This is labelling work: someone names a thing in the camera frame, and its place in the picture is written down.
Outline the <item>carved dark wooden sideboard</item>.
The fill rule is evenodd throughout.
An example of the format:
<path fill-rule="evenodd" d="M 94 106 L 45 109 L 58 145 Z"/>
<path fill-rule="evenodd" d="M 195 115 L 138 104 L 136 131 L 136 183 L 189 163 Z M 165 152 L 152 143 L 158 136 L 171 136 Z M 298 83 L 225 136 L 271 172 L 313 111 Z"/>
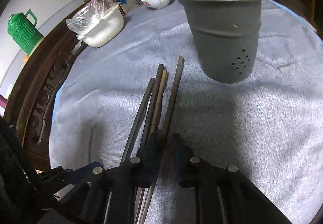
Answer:
<path fill-rule="evenodd" d="M 62 20 L 30 56 L 9 96 L 4 119 L 15 129 L 37 170 L 50 170 L 49 135 L 56 94 L 85 47 Z"/>

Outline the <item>grey table cloth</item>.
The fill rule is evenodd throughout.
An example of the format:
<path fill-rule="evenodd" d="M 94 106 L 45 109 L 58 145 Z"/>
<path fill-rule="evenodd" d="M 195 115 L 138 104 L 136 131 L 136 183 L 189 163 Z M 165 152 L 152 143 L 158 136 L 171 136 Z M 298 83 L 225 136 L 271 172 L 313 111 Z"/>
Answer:
<path fill-rule="evenodd" d="M 128 13 L 124 29 L 77 57 L 57 93 L 52 167 L 119 165 L 149 80 L 185 59 L 171 132 L 220 168 L 235 165 L 292 223 L 322 205 L 322 40 L 286 8 L 262 1 L 254 69 L 235 84 L 202 71 L 183 6 Z"/>

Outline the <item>blue table cover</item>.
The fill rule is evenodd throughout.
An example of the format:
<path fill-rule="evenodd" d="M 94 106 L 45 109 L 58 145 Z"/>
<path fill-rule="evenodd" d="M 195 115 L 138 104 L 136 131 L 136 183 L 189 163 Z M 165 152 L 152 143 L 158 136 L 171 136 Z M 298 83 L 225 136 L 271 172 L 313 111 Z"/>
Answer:
<path fill-rule="evenodd" d="M 179 55 L 185 58 L 184 116 L 322 118 L 322 40 L 313 25 L 277 2 L 263 0 L 254 70 L 236 84 L 203 73 L 179 2 L 159 10 L 140 7 L 125 22 L 111 42 L 88 47 L 77 58 L 55 99 L 54 122 L 98 114 L 134 118 L 158 65 L 174 72 Z"/>

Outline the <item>dark grey utensil holder cup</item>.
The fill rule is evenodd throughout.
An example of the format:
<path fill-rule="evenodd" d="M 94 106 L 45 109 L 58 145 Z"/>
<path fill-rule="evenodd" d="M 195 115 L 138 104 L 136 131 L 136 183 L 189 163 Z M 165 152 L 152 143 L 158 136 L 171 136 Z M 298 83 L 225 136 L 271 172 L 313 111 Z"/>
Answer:
<path fill-rule="evenodd" d="M 180 0 L 204 73 L 221 83 L 246 80 L 254 68 L 262 0 Z"/>

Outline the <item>white pot with plastic bag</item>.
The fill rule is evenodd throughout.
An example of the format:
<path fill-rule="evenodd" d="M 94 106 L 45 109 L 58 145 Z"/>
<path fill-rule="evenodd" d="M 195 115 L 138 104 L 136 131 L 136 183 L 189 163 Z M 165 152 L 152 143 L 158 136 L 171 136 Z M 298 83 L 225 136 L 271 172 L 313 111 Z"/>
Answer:
<path fill-rule="evenodd" d="M 99 48 L 115 38 L 124 27 L 118 2 L 90 0 L 72 18 L 66 20 L 78 40 Z"/>

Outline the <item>green thermos flask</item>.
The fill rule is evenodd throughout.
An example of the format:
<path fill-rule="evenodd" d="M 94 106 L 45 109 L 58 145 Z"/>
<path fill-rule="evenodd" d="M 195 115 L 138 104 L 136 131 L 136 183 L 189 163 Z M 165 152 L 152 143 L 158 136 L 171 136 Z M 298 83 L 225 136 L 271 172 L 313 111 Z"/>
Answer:
<path fill-rule="evenodd" d="M 8 20 L 7 33 L 28 56 L 44 39 L 36 28 L 37 22 L 37 17 L 30 9 L 25 14 L 22 12 L 12 14 Z"/>

